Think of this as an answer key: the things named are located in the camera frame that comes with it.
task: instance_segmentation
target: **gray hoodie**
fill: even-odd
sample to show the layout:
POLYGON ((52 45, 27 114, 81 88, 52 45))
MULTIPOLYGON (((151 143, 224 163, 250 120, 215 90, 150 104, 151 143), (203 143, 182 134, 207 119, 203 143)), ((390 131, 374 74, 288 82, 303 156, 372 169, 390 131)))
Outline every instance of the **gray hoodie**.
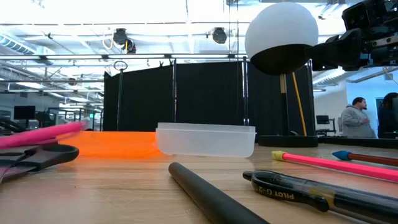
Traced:
POLYGON ((371 125, 363 123, 366 118, 368 116, 362 110, 348 105, 341 114, 343 135, 349 138, 376 138, 371 125))

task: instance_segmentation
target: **scissors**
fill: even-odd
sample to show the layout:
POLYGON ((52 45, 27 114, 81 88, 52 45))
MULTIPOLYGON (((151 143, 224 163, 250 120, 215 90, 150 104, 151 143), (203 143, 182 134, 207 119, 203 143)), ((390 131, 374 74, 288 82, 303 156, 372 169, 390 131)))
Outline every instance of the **scissors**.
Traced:
POLYGON ((0 153, 0 183, 2 181, 37 172, 50 166, 70 162, 79 155, 76 147, 54 144, 37 146, 23 152, 0 153))

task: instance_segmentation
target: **pink pencil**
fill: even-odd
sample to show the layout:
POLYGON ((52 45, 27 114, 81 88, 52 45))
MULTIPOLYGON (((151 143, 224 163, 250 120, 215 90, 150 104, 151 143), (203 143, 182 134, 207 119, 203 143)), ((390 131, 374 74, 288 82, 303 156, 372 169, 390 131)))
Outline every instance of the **pink pencil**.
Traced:
POLYGON ((84 122, 61 124, 33 131, 26 131, 0 139, 0 149, 26 146, 29 144, 42 144, 54 140, 57 136, 68 133, 77 133, 85 127, 84 122))
POLYGON ((398 171, 396 170, 364 166, 364 165, 358 165, 346 162, 337 162, 328 159, 318 159, 314 157, 298 156, 282 151, 273 151, 272 158, 279 161, 300 162, 303 164, 326 167, 330 169, 341 170, 345 172, 351 172, 354 174, 361 174, 369 177, 376 177, 384 180, 391 180, 394 182, 398 182, 398 171))

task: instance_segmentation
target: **wooden table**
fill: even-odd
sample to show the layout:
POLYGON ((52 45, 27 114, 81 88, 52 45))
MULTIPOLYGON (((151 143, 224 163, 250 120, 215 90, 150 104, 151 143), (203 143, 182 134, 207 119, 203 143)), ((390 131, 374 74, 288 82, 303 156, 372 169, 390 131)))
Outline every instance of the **wooden table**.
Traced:
POLYGON ((338 150, 398 157, 398 151, 393 149, 333 145, 321 145, 315 149, 256 147, 254 154, 247 159, 164 156, 132 161, 79 157, 68 164, 0 185, 0 223, 209 223, 171 178, 167 169, 172 161, 180 162, 270 223, 327 224, 354 221, 333 212, 322 213, 307 205, 281 202, 259 195, 253 191, 250 182, 242 178, 245 170, 269 169, 398 197, 395 183, 273 161, 271 151, 274 150, 327 159, 335 159, 331 153, 338 150))

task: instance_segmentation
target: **man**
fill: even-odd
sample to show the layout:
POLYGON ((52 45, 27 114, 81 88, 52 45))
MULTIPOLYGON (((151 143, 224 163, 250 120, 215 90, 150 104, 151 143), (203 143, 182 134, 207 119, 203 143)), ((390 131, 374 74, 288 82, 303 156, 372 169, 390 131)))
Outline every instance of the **man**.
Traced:
POLYGON ((376 138, 370 120, 363 110, 367 108, 366 100, 357 97, 341 114, 343 135, 349 138, 376 138))

